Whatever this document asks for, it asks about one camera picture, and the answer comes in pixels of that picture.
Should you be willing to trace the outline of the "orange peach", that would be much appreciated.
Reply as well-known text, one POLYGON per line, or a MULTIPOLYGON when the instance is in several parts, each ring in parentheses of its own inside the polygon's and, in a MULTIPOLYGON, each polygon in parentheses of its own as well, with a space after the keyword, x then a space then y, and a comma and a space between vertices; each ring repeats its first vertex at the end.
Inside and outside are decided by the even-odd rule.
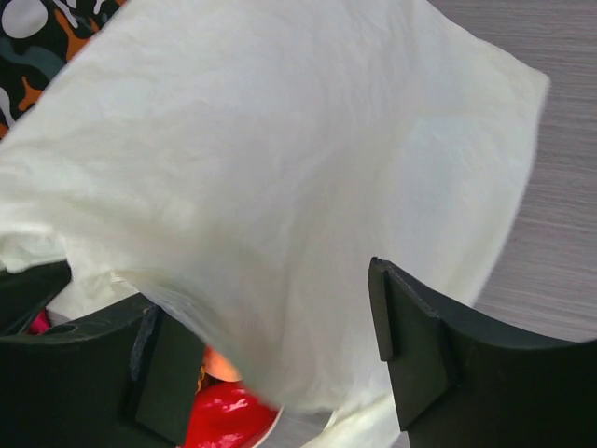
POLYGON ((238 370, 210 346, 205 348, 203 366, 205 372, 216 380, 234 383, 242 379, 238 370))

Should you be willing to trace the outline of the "magenta folded cloth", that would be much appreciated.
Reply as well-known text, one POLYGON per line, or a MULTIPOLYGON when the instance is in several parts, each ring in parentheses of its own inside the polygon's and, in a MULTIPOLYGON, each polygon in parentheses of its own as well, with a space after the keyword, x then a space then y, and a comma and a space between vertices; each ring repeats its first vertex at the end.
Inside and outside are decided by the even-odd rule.
POLYGON ((30 335, 39 335, 48 331, 50 328, 51 323, 48 318, 47 310, 42 309, 30 324, 29 328, 27 329, 27 333, 30 335))

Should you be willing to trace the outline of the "light green plastic bag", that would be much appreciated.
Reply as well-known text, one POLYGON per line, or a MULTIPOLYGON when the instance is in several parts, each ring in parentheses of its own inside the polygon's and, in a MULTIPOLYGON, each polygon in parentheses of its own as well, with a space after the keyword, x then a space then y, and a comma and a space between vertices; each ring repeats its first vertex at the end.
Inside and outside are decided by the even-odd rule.
POLYGON ((368 265, 466 305, 507 241, 550 81, 426 1, 129 1, 1 144, 1 264, 136 289, 314 447, 400 430, 368 265))

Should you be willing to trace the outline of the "red bell pepper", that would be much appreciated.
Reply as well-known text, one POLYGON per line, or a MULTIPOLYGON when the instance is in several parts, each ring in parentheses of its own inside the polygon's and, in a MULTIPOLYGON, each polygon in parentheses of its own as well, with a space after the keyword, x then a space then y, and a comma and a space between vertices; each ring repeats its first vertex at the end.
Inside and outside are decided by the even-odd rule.
POLYGON ((184 448, 253 448, 275 411, 242 383, 221 382, 194 399, 184 448))

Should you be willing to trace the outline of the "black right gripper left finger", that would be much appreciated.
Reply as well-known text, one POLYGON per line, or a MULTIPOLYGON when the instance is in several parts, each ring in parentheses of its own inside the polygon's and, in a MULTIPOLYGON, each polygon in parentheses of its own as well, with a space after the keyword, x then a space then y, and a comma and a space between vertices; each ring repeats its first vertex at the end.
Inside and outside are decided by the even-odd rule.
POLYGON ((2 445, 183 445, 203 342, 140 294, 30 334, 70 279, 65 262, 1 275, 2 445))

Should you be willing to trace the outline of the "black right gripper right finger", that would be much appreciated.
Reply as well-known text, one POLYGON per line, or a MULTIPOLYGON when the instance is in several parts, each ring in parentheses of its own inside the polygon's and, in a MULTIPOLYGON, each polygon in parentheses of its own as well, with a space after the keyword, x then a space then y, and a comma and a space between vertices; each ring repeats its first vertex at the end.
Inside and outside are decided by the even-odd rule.
POLYGON ((596 344, 511 326, 373 259, 368 288, 413 447, 592 447, 596 344))

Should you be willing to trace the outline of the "orange camouflage garment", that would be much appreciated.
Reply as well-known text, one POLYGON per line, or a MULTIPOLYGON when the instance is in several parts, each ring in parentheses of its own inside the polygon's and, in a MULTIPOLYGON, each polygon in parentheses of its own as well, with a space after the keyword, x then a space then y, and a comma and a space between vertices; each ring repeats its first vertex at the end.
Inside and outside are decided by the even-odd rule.
POLYGON ((123 5, 120 0, 1 3, 1 134, 123 5))

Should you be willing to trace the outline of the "red patterned plate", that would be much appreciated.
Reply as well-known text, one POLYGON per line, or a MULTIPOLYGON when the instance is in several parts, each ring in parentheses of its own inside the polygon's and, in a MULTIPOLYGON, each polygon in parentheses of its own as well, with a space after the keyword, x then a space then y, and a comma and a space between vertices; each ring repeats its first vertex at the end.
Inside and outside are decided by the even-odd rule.
POLYGON ((273 415, 273 417, 267 422, 267 425, 261 431, 257 441, 253 444, 253 448, 260 447, 263 444, 263 442, 270 436, 270 434, 273 432, 273 430, 278 425, 278 422, 279 422, 283 412, 284 412, 284 408, 280 408, 275 411, 275 414, 273 415))

